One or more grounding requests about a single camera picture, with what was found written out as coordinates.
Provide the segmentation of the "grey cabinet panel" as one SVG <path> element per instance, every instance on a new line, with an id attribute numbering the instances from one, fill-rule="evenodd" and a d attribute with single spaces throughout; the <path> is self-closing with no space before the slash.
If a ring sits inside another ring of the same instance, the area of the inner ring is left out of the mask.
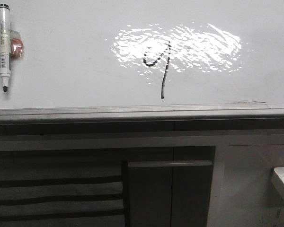
<path id="1" fill-rule="evenodd" d="M 212 183 L 210 160 L 130 162 L 133 227 L 205 227 Z"/>

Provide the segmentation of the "dark slatted chair back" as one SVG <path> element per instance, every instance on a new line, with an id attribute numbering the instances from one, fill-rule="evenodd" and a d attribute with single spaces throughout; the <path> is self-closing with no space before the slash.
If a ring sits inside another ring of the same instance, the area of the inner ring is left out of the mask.
<path id="1" fill-rule="evenodd" d="M 127 165 L 0 167 L 0 227 L 129 227 Z"/>

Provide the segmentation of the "white whiteboard surface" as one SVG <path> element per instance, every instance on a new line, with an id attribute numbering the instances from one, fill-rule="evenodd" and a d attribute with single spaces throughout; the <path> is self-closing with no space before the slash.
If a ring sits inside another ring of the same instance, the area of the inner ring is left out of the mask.
<path id="1" fill-rule="evenodd" d="M 284 104 L 284 0 L 8 0 L 0 109 Z"/>

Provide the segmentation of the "grey whiteboard frame ledge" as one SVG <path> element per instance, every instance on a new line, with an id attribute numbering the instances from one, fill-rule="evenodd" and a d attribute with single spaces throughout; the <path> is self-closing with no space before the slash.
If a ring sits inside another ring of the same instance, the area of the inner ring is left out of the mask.
<path id="1" fill-rule="evenodd" d="M 0 136 L 284 129 L 284 104 L 0 109 Z"/>

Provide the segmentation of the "white whiteboard marker pen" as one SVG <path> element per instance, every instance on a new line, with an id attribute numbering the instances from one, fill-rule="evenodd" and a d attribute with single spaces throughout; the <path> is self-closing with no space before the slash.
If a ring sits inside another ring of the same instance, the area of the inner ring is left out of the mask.
<path id="1" fill-rule="evenodd" d="M 11 58 L 20 58 L 23 54 L 23 42 L 19 32 L 11 30 L 10 8 L 0 4 L 0 78 L 4 92 L 8 91 L 11 77 Z"/>

